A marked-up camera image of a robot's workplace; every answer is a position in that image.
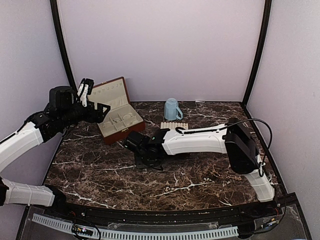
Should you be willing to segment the red jewelry display tray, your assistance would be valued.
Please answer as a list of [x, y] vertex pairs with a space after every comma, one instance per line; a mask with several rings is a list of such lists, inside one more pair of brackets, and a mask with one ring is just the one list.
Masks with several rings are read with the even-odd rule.
[[162, 138], [162, 148], [168, 156], [186, 154], [190, 147], [187, 146], [189, 135], [184, 134], [189, 125], [180, 122], [162, 122], [160, 125], [161, 133], [164, 133]]

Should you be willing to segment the light blue faceted mug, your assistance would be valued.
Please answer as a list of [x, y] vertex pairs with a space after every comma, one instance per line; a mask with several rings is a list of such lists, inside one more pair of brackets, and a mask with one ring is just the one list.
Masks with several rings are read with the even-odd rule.
[[168, 121], [182, 120], [183, 113], [175, 98], [169, 98], [164, 105], [164, 118]]

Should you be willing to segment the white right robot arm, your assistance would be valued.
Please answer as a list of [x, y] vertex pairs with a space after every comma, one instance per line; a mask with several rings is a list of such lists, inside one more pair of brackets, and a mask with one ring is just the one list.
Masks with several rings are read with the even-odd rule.
[[244, 176], [257, 199], [255, 213], [266, 217], [275, 208], [275, 187], [264, 172], [265, 161], [244, 122], [230, 118], [216, 126], [185, 129], [177, 126], [158, 129], [151, 137], [137, 131], [128, 134], [123, 146], [133, 152], [137, 168], [163, 170], [169, 156], [187, 153], [220, 153], [228, 156], [231, 169]]

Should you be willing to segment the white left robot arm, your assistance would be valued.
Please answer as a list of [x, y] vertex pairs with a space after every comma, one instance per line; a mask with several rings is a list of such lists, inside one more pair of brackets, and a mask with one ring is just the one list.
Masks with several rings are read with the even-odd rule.
[[[78, 90], [57, 86], [49, 91], [45, 109], [30, 115], [22, 126], [0, 142], [0, 169], [4, 170], [29, 150], [48, 142], [58, 133], [79, 122], [102, 123], [111, 110], [109, 105], [88, 100], [94, 81], [84, 78]], [[50, 207], [60, 218], [71, 213], [66, 197], [53, 186], [29, 185], [0, 179], [0, 204]]]

